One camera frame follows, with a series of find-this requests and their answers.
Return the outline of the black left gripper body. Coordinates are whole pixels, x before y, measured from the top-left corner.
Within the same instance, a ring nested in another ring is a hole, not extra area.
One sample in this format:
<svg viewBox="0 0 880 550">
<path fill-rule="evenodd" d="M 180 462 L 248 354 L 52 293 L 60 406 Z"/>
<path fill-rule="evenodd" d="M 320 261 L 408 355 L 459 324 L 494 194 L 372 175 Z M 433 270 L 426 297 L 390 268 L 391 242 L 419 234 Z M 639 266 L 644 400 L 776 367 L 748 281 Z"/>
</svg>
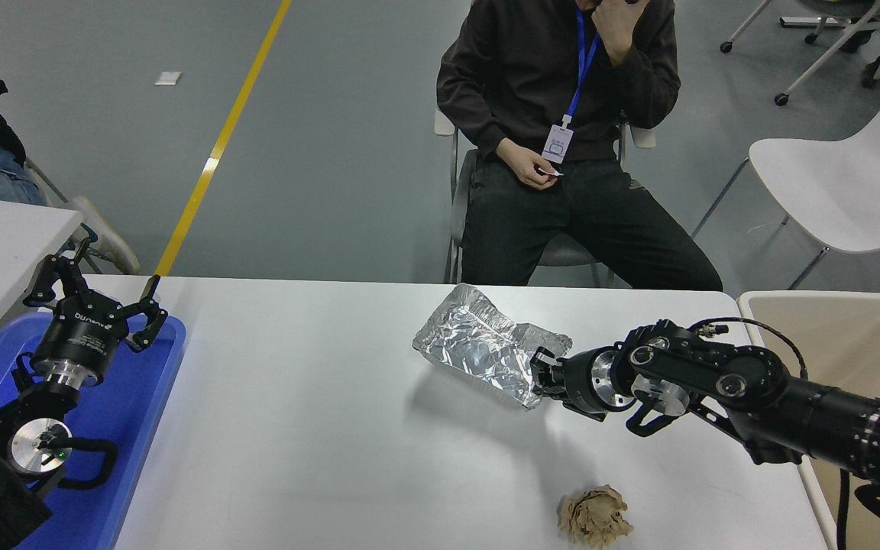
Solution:
<svg viewBox="0 0 880 550">
<path fill-rule="evenodd" d="M 53 364 L 66 360 L 84 367 L 92 377 L 107 375 L 127 335 L 127 322 L 118 317 L 119 307 L 119 302 L 104 295 L 63 297 L 32 355 L 34 372 L 44 376 Z"/>
</svg>

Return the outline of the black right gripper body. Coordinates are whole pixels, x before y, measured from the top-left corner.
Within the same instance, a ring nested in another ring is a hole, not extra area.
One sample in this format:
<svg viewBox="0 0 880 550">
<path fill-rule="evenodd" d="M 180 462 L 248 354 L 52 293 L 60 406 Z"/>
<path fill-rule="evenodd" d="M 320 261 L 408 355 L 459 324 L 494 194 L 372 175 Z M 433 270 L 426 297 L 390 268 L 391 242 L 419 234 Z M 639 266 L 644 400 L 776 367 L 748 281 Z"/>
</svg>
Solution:
<svg viewBox="0 0 880 550">
<path fill-rule="evenodd" d="M 590 420 L 604 420 L 608 412 L 591 383 L 591 368 L 601 353 L 598 348 L 558 359 L 563 407 Z"/>
</svg>

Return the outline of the person's right hand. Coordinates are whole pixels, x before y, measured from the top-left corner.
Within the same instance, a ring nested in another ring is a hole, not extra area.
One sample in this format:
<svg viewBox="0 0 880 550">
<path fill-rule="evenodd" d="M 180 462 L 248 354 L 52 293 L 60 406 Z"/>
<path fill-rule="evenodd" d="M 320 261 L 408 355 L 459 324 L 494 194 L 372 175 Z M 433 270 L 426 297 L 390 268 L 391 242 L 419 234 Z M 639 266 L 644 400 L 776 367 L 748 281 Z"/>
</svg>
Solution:
<svg viewBox="0 0 880 550">
<path fill-rule="evenodd" d="M 535 190 L 547 190 L 558 182 L 560 173 L 549 161 L 533 150 L 503 138 L 496 147 L 496 155 L 506 164 L 521 184 Z"/>
</svg>

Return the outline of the person's left hand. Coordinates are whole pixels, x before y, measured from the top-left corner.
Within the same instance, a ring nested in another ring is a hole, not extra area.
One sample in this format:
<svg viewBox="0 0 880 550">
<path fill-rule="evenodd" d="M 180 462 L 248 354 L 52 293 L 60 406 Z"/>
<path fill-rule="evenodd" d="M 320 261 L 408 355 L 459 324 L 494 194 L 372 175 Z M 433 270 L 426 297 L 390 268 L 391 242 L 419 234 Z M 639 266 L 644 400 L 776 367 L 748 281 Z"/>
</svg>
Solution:
<svg viewBox="0 0 880 550">
<path fill-rule="evenodd" d="M 600 1 L 591 14 L 591 20 L 600 35 L 602 45 L 612 66 L 620 66 L 633 45 L 633 31 L 647 1 Z"/>
</svg>

